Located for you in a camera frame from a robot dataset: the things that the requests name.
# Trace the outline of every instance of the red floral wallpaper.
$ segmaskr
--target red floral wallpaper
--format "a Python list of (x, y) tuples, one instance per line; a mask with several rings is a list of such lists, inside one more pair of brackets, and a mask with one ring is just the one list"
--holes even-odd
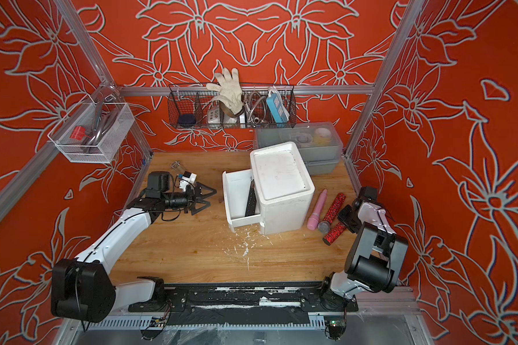
[[(53, 2), (0, 0), (0, 190), (98, 82)], [(54, 340), (51, 268), (108, 228), (142, 159), (131, 135), (112, 164), (59, 154), (0, 223), (0, 344)]]
[(353, 153), (437, 344), (518, 344), (518, 0), (428, 0)]
[(99, 83), (52, 4), (0, 0), (0, 190)]
[[(74, 0), (121, 86), (166, 87), (213, 79), (237, 67), (243, 82), (291, 85), (373, 83), (405, 0)], [(157, 150), (250, 150), (249, 130), (174, 129), (165, 97), (131, 97)], [(299, 121), (331, 121), (344, 142), (365, 95), (298, 97)]]
[(50, 313), (51, 270), (114, 223), (142, 166), (131, 134), (111, 164), (63, 155), (0, 223), (0, 344), (49, 344), (61, 319)]

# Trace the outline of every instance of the open drawer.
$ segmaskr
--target open drawer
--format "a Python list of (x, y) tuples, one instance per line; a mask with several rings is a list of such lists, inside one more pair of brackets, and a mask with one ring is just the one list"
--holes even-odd
[(222, 173), (222, 190), (225, 199), (226, 220), (230, 230), (235, 227), (262, 222), (259, 212), (259, 202), (255, 206), (255, 215), (244, 217), (246, 214), (247, 197), (250, 192), (251, 169), (231, 173)]

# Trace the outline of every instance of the dark blue object in basket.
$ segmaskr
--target dark blue object in basket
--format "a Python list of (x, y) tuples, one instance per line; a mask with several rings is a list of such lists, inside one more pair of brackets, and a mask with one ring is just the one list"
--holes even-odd
[(181, 114), (178, 117), (178, 124), (184, 128), (190, 128), (195, 125), (195, 116), (194, 114)]

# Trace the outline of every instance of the robotic arm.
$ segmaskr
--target robotic arm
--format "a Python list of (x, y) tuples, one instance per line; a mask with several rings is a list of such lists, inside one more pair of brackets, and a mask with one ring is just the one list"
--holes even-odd
[(90, 247), (75, 259), (61, 259), (52, 270), (52, 314), (90, 322), (102, 321), (111, 310), (137, 302), (165, 300), (163, 280), (143, 280), (113, 286), (109, 273), (133, 240), (166, 210), (192, 215), (209, 207), (206, 198), (216, 190), (199, 182), (187, 185), (184, 192), (167, 192), (170, 173), (148, 175), (147, 188), (128, 204), (121, 217)]
[(362, 187), (353, 204), (338, 213), (338, 220), (357, 233), (344, 270), (333, 274), (330, 281), (330, 289), (345, 299), (361, 291), (391, 292), (405, 259), (409, 243), (388, 224), (386, 210), (376, 198), (375, 188)]

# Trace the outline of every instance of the pink microphone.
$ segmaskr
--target pink microphone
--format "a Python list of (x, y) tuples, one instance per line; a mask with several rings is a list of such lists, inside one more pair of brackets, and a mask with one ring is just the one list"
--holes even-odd
[(328, 190), (323, 190), (319, 195), (319, 199), (317, 200), (317, 204), (315, 205), (315, 209), (313, 210), (313, 214), (309, 217), (307, 221), (307, 229), (315, 230), (317, 225), (319, 224), (320, 211), (323, 210), (324, 203), (326, 203), (326, 196), (328, 195)]

